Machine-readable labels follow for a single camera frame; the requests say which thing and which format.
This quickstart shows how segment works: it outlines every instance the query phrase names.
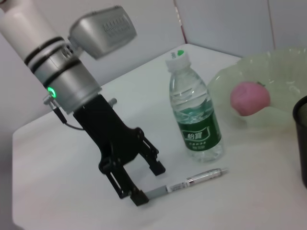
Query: pen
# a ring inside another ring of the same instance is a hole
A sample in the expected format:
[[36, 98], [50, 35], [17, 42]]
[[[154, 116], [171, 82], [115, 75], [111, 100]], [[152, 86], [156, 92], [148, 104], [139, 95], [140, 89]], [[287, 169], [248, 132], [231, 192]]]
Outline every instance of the pen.
[[169, 194], [169, 193], [172, 193], [172, 192], [184, 189], [184, 188], [191, 187], [201, 182], [208, 181], [215, 177], [220, 177], [226, 174], [227, 172], [228, 172], [227, 169], [212, 169], [212, 170], [197, 174], [195, 176], [189, 177], [184, 182], [181, 182], [175, 185], [171, 185], [171, 186], [165, 185], [165, 186], [156, 188], [152, 191], [149, 191], [145, 194], [148, 197], [148, 199], [151, 200], [151, 199], [154, 199], [160, 196], [164, 196], [166, 194]]

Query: green light ring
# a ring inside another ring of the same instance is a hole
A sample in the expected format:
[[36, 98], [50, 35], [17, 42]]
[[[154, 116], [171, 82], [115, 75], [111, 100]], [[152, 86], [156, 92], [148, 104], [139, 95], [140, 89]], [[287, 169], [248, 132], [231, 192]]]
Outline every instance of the green light ring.
[[55, 92], [54, 89], [52, 89], [51, 87], [48, 87], [48, 92], [50, 93], [51, 97], [56, 98], [57, 97], [57, 93]]

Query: bottle cap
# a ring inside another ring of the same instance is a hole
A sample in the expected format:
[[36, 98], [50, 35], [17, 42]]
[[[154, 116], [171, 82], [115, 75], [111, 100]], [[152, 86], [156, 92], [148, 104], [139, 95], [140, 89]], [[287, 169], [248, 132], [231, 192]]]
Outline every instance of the bottle cap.
[[165, 62], [169, 72], [181, 70], [191, 65], [188, 53], [184, 50], [178, 50], [177, 53], [172, 52], [170, 59], [166, 60]]

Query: plastic bottle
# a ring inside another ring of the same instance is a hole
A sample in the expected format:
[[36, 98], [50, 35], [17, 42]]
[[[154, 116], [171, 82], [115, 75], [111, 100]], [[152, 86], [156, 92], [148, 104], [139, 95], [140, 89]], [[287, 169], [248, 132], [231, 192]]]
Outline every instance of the plastic bottle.
[[224, 149], [212, 100], [203, 80], [191, 69], [187, 52], [171, 53], [166, 65], [172, 73], [171, 106], [189, 155], [200, 162], [220, 158]]

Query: table surface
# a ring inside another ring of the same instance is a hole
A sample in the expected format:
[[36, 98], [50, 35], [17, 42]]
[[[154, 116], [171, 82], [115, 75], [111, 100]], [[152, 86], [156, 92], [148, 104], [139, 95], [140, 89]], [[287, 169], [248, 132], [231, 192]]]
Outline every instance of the table surface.
[[[183, 45], [192, 68], [209, 83], [237, 57]], [[106, 99], [129, 127], [141, 127], [159, 149], [166, 168], [155, 177], [137, 157], [125, 166], [143, 191], [213, 168], [229, 174], [136, 207], [120, 200], [98, 170], [98, 147], [82, 131], [64, 126], [53, 114], [13, 135], [13, 220], [25, 230], [256, 230], [305, 229], [307, 190], [300, 178], [294, 126], [247, 129], [216, 109], [225, 155], [201, 164], [186, 148], [168, 99], [167, 54], [103, 86]], [[68, 121], [78, 125], [70, 115]]]

